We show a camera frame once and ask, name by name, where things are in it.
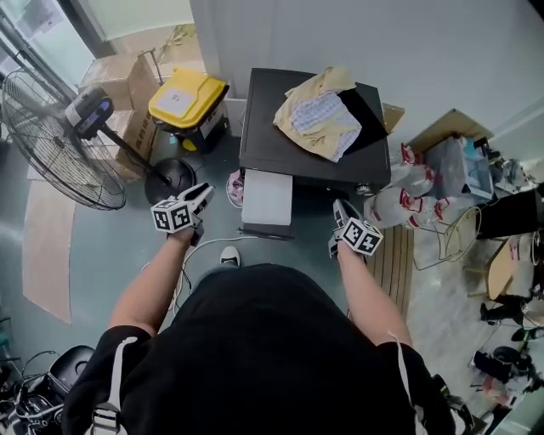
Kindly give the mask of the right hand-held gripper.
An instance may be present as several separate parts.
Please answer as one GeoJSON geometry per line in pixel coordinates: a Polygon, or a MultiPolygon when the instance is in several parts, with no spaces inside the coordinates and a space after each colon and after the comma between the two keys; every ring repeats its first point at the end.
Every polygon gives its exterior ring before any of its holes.
{"type": "Polygon", "coordinates": [[[383,234],[366,221],[360,212],[345,199],[335,199],[333,214],[338,229],[328,242],[329,257],[336,257],[337,244],[343,241],[353,252],[361,256],[373,256],[383,241],[383,234]]]}

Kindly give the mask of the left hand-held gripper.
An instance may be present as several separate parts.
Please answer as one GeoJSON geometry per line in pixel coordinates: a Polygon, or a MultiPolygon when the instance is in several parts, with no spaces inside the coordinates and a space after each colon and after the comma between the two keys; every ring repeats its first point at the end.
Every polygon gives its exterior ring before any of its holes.
{"type": "Polygon", "coordinates": [[[203,235],[202,220],[197,213],[201,213],[209,206],[214,194],[215,187],[204,182],[186,189],[177,196],[177,199],[169,198],[156,203],[150,208],[156,230],[171,235],[192,229],[190,244],[197,246],[203,235]]]}

